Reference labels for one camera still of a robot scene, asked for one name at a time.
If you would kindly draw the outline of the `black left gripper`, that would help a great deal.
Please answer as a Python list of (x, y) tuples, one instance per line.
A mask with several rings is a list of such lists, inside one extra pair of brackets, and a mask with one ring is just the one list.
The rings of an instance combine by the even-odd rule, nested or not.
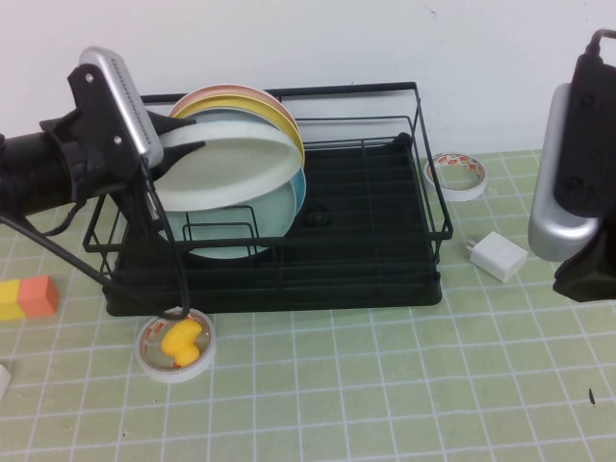
[(40, 128), (60, 149), (74, 206), (62, 224), (44, 234), (61, 234), (88, 199), (106, 194), (141, 234), (163, 230), (153, 181), (206, 142), (163, 148), (160, 136), (195, 121), (148, 111), (118, 62), (79, 64), (67, 81), (75, 109)]

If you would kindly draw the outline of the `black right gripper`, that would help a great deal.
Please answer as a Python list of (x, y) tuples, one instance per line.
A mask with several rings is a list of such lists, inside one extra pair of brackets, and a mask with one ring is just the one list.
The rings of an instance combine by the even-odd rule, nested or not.
[(615, 68), (597, 54), (577, 60), (553, 190), (579, 218), (595, 218), (591, 241), (556, 271), (554, 290), (578, 302), (615, 297)]

